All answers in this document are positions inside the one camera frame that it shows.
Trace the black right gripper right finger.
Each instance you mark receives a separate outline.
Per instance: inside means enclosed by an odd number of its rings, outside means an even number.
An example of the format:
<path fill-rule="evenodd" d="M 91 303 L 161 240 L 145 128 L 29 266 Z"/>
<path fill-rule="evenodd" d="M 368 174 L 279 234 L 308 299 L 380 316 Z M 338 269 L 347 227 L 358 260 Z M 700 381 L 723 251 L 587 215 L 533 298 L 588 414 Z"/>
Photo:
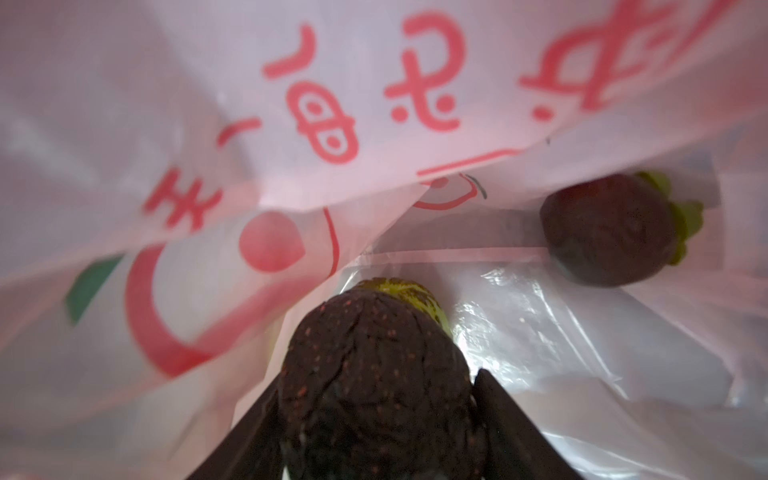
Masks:
<path fill-rule="evenodd" d="M 486 369 L 478 371 L 473 395 L 487 427 L 486 479 L 582 479 L 491 372 Z"/>

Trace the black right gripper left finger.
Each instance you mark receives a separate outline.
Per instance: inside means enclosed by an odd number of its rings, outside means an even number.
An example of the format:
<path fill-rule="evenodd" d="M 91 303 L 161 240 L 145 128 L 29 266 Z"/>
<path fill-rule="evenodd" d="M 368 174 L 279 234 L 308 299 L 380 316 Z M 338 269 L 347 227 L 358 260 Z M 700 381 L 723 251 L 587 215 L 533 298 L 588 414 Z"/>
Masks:
<path fill-rule="evenodd" d="M 279 480 L 282 478 L 278 378 L 187 480 Z"/>

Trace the pink plastic bag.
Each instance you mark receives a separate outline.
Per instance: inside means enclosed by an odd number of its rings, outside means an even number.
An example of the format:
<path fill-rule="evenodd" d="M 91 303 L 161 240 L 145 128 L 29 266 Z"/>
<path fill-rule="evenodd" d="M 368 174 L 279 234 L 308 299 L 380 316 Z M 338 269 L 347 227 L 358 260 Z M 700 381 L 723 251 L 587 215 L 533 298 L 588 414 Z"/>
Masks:
<path fill-rule="evenodd" d="M 566 278 L 546 197 L 651 170 L 685 258 Z M 2 3 L 3 478 L 187 477 L 376 275 L 585 477 L 765 478 L 766 3 Z"/>

